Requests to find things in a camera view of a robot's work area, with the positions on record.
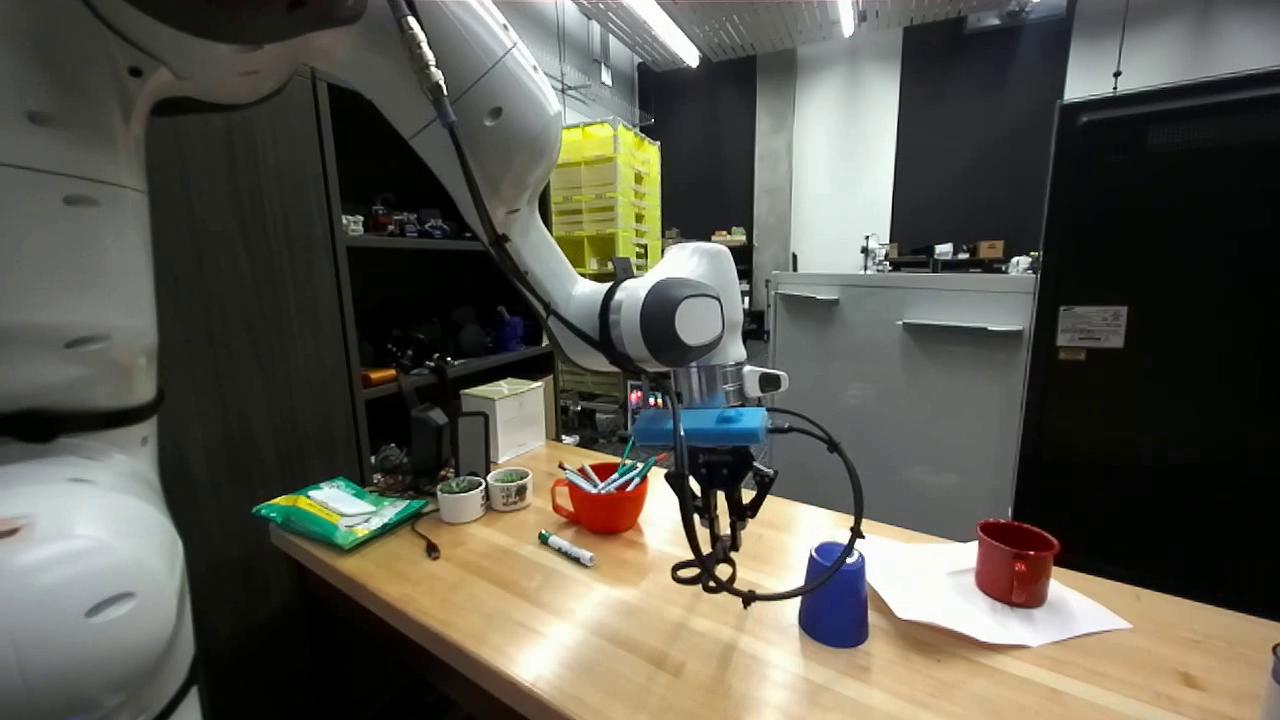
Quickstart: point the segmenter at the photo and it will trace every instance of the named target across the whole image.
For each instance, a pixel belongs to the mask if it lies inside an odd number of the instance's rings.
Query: wooden countertop
[[[557,461],[595,454],[546,446],[511,461],[537,474],[537,505],[446,527],[427,519],[441,561],[398,527],[351,557],[277,532],[316,577],[454,666],[524,715],[1261,715],[1280,626],[1080,577],[1056,579],[1106,604],[1126,634],[1048,647],[984,647],[901,626],[871,602],[862,647],[812,645],[798,604],[702,597],[669,579],[682,561],[677,497],[656,475],[638,527],[586,537],[546,509]],[[540,527],[595,553],[576,569],[537,545]],[[770,497],[742,532],[739,583],[791,589],[816,541],[848,517]],[[867,524],[867,537],[928,541]]]

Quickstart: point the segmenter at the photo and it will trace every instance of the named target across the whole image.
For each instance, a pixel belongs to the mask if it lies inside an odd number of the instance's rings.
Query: marker
[[[586,549],[576,549],[576,545],[568,545],[563,537],[537,532],[537,541],[540,541],[545,549],[551,549],[557,557],[578,563],[578,569],[592,569],[592,563],[595,563],[595,557],[592,557]]]

